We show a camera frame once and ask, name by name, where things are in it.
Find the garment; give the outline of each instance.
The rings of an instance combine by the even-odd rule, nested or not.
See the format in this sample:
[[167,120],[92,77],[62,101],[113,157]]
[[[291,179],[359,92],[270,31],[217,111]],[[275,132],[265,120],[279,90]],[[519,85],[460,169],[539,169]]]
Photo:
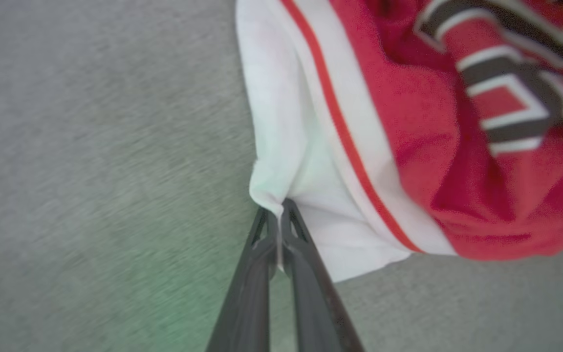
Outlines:
[[563,4],[239,0],[255,202],[335,281],[413,252],[563,250]]

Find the white fabric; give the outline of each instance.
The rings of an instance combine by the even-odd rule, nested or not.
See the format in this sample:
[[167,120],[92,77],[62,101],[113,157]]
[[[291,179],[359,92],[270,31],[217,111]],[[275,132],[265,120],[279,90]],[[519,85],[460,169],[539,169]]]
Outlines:
[[407,258],[408,250],[375,232],[349,193],[293,43],[266,3],[238,0],[237,28],[256,134],[253,200],[279,217],[292,198],[335,282]]

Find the gray fabric background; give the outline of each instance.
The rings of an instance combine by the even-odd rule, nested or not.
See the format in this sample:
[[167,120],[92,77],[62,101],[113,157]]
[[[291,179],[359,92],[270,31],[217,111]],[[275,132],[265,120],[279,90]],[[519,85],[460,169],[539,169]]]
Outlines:
[[[0,0],[0,352],[204,350],[256,209],[233,6]],[[563,351],[563,254],[337,287],[369,352]]]

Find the red fabric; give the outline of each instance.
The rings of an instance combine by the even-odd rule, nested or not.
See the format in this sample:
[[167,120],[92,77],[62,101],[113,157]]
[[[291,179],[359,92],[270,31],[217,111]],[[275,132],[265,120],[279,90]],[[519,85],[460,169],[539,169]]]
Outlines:
[[493,158],[453,58],[413,31],[421,0],[331,4],[404,189],[440,223],[456,252],[502,260],[563,250],[563,127],[551,129],[538,149]]

